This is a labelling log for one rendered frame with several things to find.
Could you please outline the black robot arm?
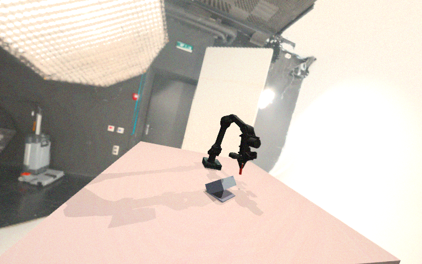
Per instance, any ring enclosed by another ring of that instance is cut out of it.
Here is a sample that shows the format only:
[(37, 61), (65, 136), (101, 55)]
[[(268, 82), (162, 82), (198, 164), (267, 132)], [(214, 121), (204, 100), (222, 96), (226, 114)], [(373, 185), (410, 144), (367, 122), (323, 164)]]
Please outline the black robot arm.
[[(225, 132), (227, 128), (231, 125), (231, 123), (235, 122), (239, 127), (240, 131), (242, 132), (241, 135), (241, 145), (250, 146), (258, 149), (261, 146), (260, 137), (257, 137), (254, 132), (254, 127), (251, 125), (246, 124), (243, 122), (237, 115), (230, 114), (223, 116), (220, 121), (220, 130), (217, 136), (217, 139), (215, 141), (215, 144), (212, 145), (211, 149), (208, 150), (209, 158), (207, 161), (209, 163), (215, 164), (215, 158), (216, 156), (219, 156), (219, 154), (222, 151), (221, 143), (224, 138)], [(246, 160), (254, 160), (254, 158), (257, 158), (257, 152), (251, 152), (251, 149), (249, 148), (246, 150), (246, 148), (242, 152), (242, 156), (246, 158)]]

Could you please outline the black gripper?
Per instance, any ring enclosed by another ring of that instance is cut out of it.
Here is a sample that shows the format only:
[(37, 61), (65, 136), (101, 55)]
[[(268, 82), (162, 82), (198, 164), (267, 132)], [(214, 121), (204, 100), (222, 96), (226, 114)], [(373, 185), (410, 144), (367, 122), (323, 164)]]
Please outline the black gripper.
[[(250, 147), (240, 144), (239, 148), (240, 148), (240, 151), (238, 152), (239, 154), (237, 154), (235, 152), (230, 152), (229, 157), (231, 157), (233, 159), (237, 159), (240, 169), (241, 168), (243, 169), (248, 160), (246, 160), (246, 158), (244, 156), (242, 156), (242, 152), (243, 152), (244, 149), (246, 149), (246, 150), (250, 149)], [(243, 163), (243, 167), (242, 167), (242, 163)]]

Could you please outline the grey sloped panel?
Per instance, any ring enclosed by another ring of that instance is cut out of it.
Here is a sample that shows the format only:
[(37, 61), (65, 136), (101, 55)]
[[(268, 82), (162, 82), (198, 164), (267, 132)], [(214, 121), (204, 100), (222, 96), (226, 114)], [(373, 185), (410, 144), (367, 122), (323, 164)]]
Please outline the grey sloped panel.
[(205, 186), (207, 193), (214, 196), (221, 202), (225, 202), (236, 196), (235, 194), (227, 191), (227, 189), (236, 186), (234, 176), (213, 181), (211, 183), (205, 184)]

